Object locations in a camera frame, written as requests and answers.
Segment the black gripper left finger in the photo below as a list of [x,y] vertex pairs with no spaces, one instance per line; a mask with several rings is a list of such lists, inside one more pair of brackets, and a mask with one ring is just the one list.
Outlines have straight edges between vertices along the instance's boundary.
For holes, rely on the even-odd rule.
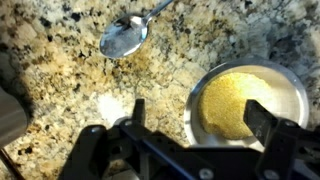
[[144,99],[136,99],[135,105],[132,113],[132,120],[136,121],[140,124],[145,123],[145,100]]

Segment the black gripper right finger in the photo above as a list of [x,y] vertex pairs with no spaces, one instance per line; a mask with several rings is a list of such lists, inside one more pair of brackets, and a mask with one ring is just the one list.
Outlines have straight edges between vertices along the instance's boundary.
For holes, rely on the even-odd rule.
[[281,142],[281,120],[256,100],[245,104],[244,122],[254,137],[264,146],[278,146]]

